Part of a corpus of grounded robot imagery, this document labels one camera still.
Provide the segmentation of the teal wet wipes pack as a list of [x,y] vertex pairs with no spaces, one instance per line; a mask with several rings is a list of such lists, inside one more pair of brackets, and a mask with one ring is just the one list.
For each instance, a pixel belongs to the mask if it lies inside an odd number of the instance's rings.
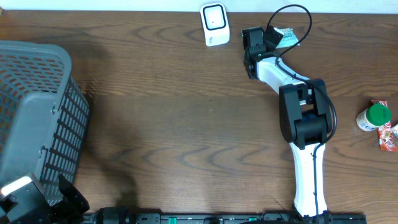
[[280,30],[284,33],[283,38],[279,42],[277,49],[288,48],[296,44],[299,40],[294,34],[293,28],[284,28]]

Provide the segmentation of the green lid jar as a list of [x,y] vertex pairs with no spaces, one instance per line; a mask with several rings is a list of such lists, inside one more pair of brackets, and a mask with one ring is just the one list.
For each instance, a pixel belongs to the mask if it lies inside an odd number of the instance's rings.
[[357,115],[356,122],[363,131],[373,131],[388,123],[391,117],[388,107],[376,103]]

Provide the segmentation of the red snack bar wrapper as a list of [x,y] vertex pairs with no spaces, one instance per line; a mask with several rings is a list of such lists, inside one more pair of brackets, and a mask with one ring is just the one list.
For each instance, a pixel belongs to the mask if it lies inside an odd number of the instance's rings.
[[[387,106],[386,100],[372,100],[372,104],[380,103]],[[382,151],[397,152],[397,142],[394,140],[394,133],[391,131],[391,119],[388,123],[377,129],[379,136],[379,146]]]

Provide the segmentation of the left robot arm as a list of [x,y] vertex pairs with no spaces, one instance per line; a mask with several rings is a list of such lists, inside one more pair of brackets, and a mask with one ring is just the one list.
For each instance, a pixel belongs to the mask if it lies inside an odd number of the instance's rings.
[[50,205],[32,174],[23,175],[1,187],[1,223],[5,224],[134,224],[127,207],[105,207],[88,213],[86,198],[62,174],[58,176],[61,201]]

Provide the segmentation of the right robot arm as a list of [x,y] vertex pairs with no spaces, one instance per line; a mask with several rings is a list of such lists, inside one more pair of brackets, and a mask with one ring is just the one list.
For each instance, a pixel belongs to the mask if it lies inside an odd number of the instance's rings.
[[244,66],[249,78],[268,84],[279,96],[279,124],[295,164],[294,209],[306,223],[328,223],[323,194],[323,155],[336,126],[333,103],[323,80],[294,72],[275,49],[281,30],[242,31]]

